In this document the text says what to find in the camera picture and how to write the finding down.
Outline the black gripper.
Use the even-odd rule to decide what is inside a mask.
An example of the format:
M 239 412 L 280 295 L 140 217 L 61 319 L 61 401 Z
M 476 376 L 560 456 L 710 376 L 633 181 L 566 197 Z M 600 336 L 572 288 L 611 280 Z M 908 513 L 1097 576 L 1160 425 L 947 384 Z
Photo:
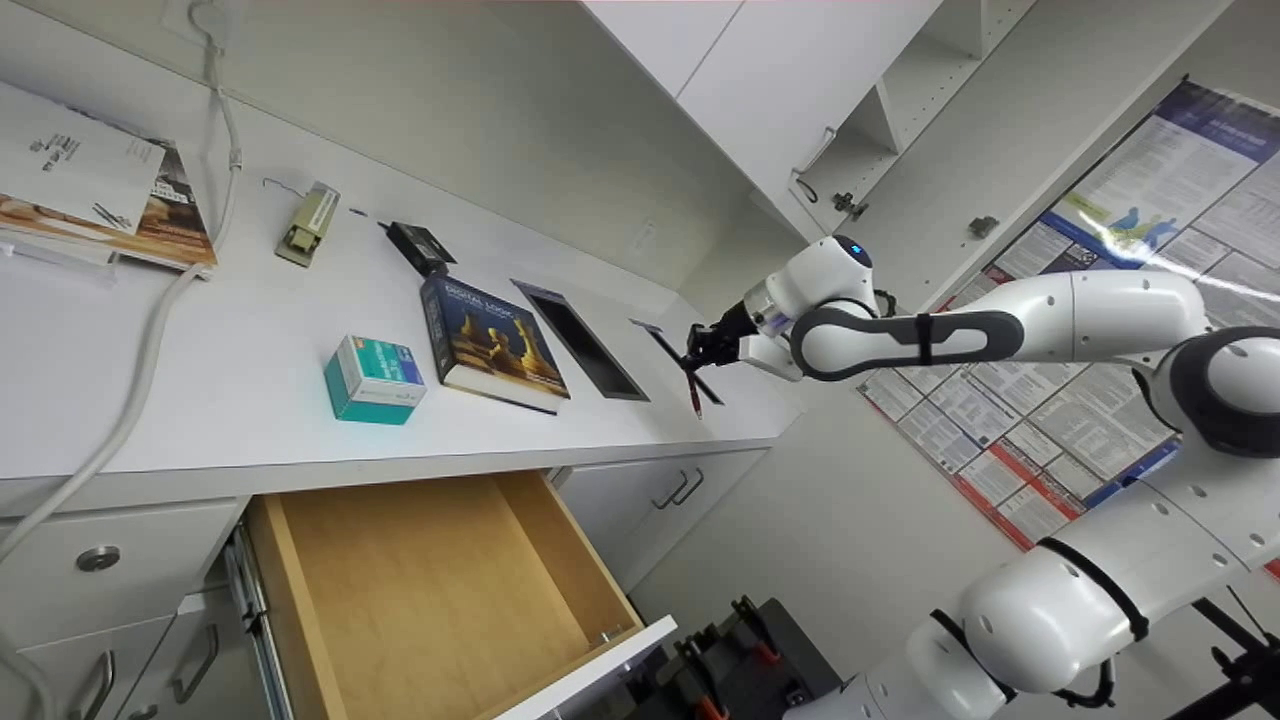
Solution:
M 753 332 L 755 332 L 755 323 L 744 303 L 731 303 L 717 323 L 691 323 L 690 347 L 686 347 L 686 367 L 695 374 L 710 365 L 736 365 L 739 341 Z

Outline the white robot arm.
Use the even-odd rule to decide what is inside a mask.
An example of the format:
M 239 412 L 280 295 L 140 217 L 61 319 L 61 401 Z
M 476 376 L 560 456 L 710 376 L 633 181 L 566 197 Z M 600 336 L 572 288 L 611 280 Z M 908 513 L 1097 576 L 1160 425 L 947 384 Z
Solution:
M 1228 576 L 1280 562 L 1280 332 L 1216 328 L 1175 273 L 1023 278 L 904 319 L 880 310 L 867 247 L 823 237 L 695 323 L 686 365 L 823 384 L 930 365 L 1122 365 L 1135 416 L 1175 443 L 786 720 L 991 720 L 1020 697 L 1069 697 Z

